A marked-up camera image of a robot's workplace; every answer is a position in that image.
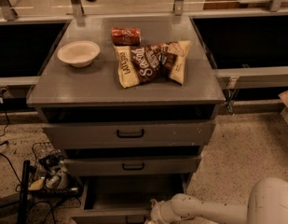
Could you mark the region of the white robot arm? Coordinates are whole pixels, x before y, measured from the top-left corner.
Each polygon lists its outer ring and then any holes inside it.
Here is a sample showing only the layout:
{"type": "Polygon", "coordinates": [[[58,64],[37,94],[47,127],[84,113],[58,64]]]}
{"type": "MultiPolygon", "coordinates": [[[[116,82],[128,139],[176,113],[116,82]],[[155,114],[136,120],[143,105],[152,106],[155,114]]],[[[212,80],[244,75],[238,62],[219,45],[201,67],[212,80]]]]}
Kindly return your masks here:
{"type": "Polygon", "coordinates": [[[267,177],[251,189],[247,204],[213,203],[186,194],[168,201],[151,201],[144,224],[172,224],[203,217],[217,224],[288,224],[288,182],[267,177]]]}

